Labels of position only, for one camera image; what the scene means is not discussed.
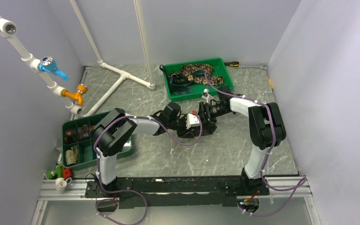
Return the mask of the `dark orange patterned tie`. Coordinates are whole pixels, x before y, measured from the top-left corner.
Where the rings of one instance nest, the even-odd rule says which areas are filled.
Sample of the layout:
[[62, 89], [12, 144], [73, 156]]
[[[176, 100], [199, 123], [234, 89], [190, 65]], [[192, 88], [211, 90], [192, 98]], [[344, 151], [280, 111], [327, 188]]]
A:
[[[216, 124], [207, 123], [202, 126], [201, 136], [213, 135], [217, 129]], [[200, 126], [191, 127], [191, 136], [198, 137], [200, 134]]]

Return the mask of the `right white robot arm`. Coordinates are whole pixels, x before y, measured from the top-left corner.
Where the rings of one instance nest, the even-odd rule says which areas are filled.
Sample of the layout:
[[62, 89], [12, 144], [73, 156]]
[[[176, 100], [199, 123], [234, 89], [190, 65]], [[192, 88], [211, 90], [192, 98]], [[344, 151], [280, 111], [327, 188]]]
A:
[[250, 195], [257, 190], [256, 179], [261, 179], [269, 154], [286, 138], [286, 129], [277, 103], [253, 101], [244, 95], [218, 90], [216, 101], [205, 89], [203, 102], [199, 104], [198, 115], [205, 134], [212, 134], [217, 128], [217, 118], [229, 113], [239, 113], [248, 118], [250, 139], [253, 143], [248, 162], [243, 167], [246, 178], [240, 181], [240, 190]]

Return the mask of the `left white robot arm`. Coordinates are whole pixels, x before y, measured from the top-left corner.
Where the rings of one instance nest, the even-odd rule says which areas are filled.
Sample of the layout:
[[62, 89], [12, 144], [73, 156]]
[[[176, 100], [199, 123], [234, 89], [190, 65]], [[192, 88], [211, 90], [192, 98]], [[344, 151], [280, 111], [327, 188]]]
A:
[[201, 137], [202, 118], [196, 112], [183, 114], [181, 107], [174, 102], [150, 116], [131, 115], [120, 108], [110, 111], [91, 132], [93, 149], [97, 156], [98, 192], [105, 197], [115, 193], [118, 177], [117, 155], [132, 135], [157, 136], [170, 130], [176, 131], [181, 138], [186, 135], [191, 138]]

